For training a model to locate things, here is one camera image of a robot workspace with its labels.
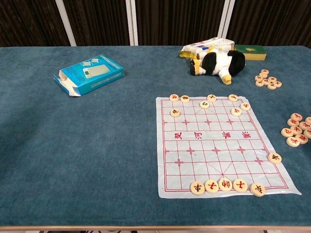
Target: blue box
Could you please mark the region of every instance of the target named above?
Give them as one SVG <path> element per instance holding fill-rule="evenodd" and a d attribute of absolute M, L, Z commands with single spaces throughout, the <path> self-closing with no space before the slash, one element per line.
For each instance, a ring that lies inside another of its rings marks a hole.
<path fill-rule="evenodd" d="M 123 68 L 102 54 L 61 69 L 54 79 L 70 96 L 81 96 L 123 76 Z"/>

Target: dark curtain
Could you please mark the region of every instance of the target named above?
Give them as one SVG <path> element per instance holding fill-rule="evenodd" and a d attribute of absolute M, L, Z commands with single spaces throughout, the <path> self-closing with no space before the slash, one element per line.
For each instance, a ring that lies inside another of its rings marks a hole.
<path fill-rule="evenodd" d="M 217 36 L 224 0 L 136 0 L 139 45 L 187 45 Z"/>
<path fill-rule="evenodd" d="M 64 0 L 77 45 L 130 45 L 125 0 Z"/>
<path fill-rule="evenodd" d="M 310 0 L 236 0 L 227 38 L 246 45 L 311 48 Z"/>
<path fill-rule="evenodd" d="M 68 45 L 55 0 L 0 0 L 0 46 Z"/>

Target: table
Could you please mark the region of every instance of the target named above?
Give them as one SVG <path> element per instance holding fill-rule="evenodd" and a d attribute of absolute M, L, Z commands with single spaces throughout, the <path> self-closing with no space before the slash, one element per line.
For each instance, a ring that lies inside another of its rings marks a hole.
<path fill-rule="evenodd" d="M 226 86 L 218 77 L 191 76 L 180 49 L 0 48 L 0 230 L 310 229 L 311 143 L 290 148 L 280 130 L 293 112 L 311 116 L 311 50 L 266 47 L 266 61 L 247 61 Z M 125 77 L 77 98 L 53 80 L 101 53 Z M 263 68 L 282 81 L 280 89 L 255 86 Z M 171 93 L 248 98 L 302 196 L 161 199 L 156 97 Z"/>

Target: black and white plush toy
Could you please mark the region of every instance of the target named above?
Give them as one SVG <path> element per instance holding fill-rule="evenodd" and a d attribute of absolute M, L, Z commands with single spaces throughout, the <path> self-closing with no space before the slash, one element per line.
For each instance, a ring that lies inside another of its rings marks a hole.
<path fill-rule="evenodd" d="M 245 56 L 236 50 L 218 51 L 211 46 L 202 60 L 191 60 L 190 74 L 219 75 L 223 83 L 231 84 L 231 76 L 245 67 Z"/>

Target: xiangqi board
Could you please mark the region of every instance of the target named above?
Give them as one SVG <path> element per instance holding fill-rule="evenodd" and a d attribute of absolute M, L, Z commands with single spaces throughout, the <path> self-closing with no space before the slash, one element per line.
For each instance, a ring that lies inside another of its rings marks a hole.
<path fill-rule="evenodd" d="M 209 108 L 200 107 L 206 97 L 192 97 L 188 103 L 169 98 L 156 99 L 158 192 L 161 198 L 215 198 L 252 195 L 250 186 L 261 183 L 266 194 L 301 195 L 282 163 L 273 164 L 268 154 L 275 152 L 252 109 L 233 116 L 245 97 L 231 102 L 217 97 Z M 180 116 L 170 111 L 178 109 Z M 201 196 L 191 193 L 194 181 L 205 183 L 227 178 L 243 179 L 244 193 L 231 189 Z"/>

